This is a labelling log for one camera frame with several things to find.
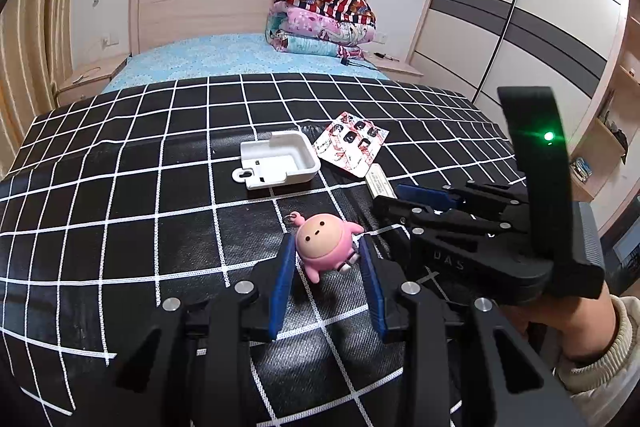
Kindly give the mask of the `white sweater sleeve forearm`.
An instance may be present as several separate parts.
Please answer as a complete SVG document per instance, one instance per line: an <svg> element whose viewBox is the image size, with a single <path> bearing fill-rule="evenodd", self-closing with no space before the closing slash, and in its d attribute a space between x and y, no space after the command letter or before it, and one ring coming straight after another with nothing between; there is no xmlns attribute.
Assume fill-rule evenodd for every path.
<svg viewBox="0 0 640 427"><path fill-rule="evenodd" d="M588 426L639 420L639 298L612 296L617 333L597 361L579 367L562 357L556 377Z"/></svg>

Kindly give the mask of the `person right hand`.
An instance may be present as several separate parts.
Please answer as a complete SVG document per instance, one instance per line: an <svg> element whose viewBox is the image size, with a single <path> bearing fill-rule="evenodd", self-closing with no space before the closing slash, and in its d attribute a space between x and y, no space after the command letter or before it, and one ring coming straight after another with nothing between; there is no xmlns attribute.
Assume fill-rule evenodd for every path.
<svg viewBox="0 0 640 427"><path fill-rule="evenodd" d="M556 329L562 354L577 363L600 359L617 335L617 313L606 283L597 299L542 296L524 306L502 306L501 311L522 335L529 323Z"/></svg>

